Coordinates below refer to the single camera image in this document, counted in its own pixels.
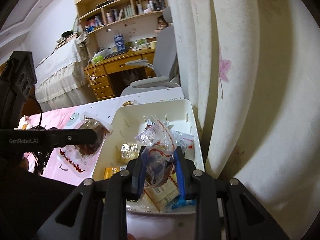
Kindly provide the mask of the blue white small packet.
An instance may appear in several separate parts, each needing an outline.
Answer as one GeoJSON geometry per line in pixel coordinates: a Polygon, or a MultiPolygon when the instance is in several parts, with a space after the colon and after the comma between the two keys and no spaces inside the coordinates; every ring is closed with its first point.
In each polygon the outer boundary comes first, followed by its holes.
{"type": "Polygon", "coordinates": [[[171,209],[178,209],[180,207],[186,207],[186,206],[195,206],[196,205],[196,200],[185,200],[183,198],[176,198],[173,200],[171,209]]]}

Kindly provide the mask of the orange white snack box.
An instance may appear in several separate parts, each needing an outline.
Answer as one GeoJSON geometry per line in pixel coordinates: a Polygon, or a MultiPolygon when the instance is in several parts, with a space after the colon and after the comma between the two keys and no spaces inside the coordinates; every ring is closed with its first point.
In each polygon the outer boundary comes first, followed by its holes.
{"type": "Polygon", "coordinates": [[[116,167],[106,167],[104,169],[104,179],[110,179],[114,174],[125,170],[127,165],[116,166],[116,167]]]}

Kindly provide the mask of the white plastic organizer bin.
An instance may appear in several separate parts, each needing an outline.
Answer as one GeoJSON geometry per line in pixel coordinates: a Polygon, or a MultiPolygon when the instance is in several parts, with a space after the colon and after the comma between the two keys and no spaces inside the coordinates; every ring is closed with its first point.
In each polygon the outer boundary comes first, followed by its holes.
{"type": "MultiPolygon", "coordinates": [[[[185,158],[204,170],[196,121],[188,100],[163,101],[120,107],[112,120],[112,134],[105,140],[92,178],[102,180],[106,168],[124,166],[130,156],[129,147],[138,150],[161,142],[164,131],[172,132],[172,142],[180,146],[185,158]]],[[[126,209],[134,213],[155,215],[186,215],[195,213],[195,201],[180,200],[176,174],[158,188],[147,187],[140,200],[127,202],[126,209]]]]}

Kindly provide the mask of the clear bag brown pastry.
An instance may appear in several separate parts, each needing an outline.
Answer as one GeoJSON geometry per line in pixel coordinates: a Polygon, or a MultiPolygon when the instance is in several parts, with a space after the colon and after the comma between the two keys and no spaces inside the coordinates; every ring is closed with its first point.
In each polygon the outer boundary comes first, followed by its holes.
{"type": "Polygon", "coordinates": [[[104,141],[112,134],[111,124],[89,112],[71,130],[71,141],[57,150],[58,156],[76,176],[89,177],[93,172],[104,141]]]}

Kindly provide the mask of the wooden desk with drawers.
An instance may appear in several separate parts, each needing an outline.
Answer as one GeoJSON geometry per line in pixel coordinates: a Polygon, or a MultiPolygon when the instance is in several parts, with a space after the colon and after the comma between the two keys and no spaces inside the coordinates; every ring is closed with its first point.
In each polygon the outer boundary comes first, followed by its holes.
{"type": "Polygon", "coordinates": [[[154,77],[150,67],[131,66],[126,63],[135,60],[153,62],[153,49],[129,50],[126,53],[109,57],[84,68],[89,87],[98,101],[118,97],[133,81],[154,77]]]}

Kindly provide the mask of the wooden bookshelf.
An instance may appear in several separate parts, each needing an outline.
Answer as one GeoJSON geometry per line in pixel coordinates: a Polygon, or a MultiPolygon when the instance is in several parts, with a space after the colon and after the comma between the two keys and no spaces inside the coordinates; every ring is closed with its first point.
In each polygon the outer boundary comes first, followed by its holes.
{"type": "Polygon", "coordinates": [[[115,46],[121,34],[125,42],[156,37],[159,18],[167,0],[74,0],[78,19],[88,33],[86,46],[90,56],[99,49],[115,46]]]}

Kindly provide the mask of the clear bag round pastry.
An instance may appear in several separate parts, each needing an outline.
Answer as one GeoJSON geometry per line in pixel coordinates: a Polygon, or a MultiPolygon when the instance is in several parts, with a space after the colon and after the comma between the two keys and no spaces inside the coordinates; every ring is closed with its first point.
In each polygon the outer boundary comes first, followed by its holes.
{"type": "Polygon", "coordinates": [[[127,164],[129,161],[138,158],[140,148],[137,143],[126,142],[120,145],[117,159],[120,163],[127,164]]]}

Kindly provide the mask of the grey office chair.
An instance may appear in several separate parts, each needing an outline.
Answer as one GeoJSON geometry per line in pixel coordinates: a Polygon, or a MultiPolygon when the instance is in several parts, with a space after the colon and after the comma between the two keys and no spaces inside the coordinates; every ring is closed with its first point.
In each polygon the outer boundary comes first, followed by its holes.
{"type": "Polygon", "coordinates": [[[178,59],[175,31],[169,7],[164,9],[162,16],[169,26],[157,34],[153,63],[149,63],[148,60],[135,60],[125,63],[127,66],[149,67],[155,72],[156,76],[130,83],[122,91],[121,96],[180,86],[178,84],[179,76],[176,73],[178,59]]]}

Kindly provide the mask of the blue gift bag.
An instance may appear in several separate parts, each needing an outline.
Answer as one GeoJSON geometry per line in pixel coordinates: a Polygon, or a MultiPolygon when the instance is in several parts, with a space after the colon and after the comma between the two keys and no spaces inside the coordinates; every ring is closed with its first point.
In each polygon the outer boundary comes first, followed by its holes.
{"type": "Polygon", "coordinates": [[[114,31],[113,38],[114,38],[117,52],[125,51],[126,50],[125,40],[124,40],[123,34],[121,34],[118,29],[114,31]]]}

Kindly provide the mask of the red-trim clear snack bag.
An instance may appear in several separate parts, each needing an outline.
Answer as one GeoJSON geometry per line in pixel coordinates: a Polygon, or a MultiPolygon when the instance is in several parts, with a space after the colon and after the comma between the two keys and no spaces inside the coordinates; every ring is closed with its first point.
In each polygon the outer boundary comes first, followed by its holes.
{"type": "Polygon", "coordinates": [[[145,128],[135,139],[145,146],[143,157],[146,158],[144,187],[159,187],[167,182],[173,165],[176,140],[167,124],[153,115],[146,120],[145,128]]]}

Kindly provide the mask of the beige covered cabinet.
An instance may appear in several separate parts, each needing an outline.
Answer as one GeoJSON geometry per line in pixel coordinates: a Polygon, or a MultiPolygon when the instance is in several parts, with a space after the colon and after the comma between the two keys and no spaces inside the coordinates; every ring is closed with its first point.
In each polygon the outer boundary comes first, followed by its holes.
{"type": "Polygon", "coordinates": [[[96,101],[84,72],[88,62],[86,49],[72,40],[39,63],[35,98],[44,112],[96,101]]]}

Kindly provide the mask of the floral white curtain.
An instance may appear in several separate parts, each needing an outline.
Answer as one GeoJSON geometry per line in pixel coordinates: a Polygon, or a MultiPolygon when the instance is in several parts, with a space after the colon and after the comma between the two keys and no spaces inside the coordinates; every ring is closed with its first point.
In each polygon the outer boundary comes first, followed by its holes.
{"type": "Polygon", "coordinates": [[[168,0],[205,171],[319,239],[319,0],[168,0]]]}

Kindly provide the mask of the cartoon pink table mat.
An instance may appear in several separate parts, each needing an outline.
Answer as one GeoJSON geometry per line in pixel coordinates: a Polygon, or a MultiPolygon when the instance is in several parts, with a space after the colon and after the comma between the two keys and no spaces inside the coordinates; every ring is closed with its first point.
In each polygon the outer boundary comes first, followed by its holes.
{"type": "MultiPolygon", "coordinates": [[[[192,160],[197,168],[204,167],[191,103],[183,98],[179,88],[154,90],[47,112],[44,123],[55,125],[58,116],[64,118],[64,128],[76,128],[86,117],[90,117],[112,131],[93,157],[89,171],[78,174],[68,165],[60,171],[58,166],[62,164],[62,157],[58,150],[55,150],[44,173],[54,182],[64,181],[80,186],[80,190],[72,195],[62,215],[64,220],[71,221],[72,232],[85,233],[86,239],[97,239],[100,236],[105,193],[98,190],[96,184],[84,185],[84,179],[102,180],[106,167],[118,166],[120,145],[134,141],[145,127],[146,120],[156,116],[167,122],[170,129],[192,135],[194,143],[192,148],[187,150],[186,157],[192,160]]],[[[158,212],[148,198],[143,198],[129,203],[127,209],[129,232],[137,239],[191,239],[193,236],[195,209],[192,206],[171,212],[158,212]]]]}

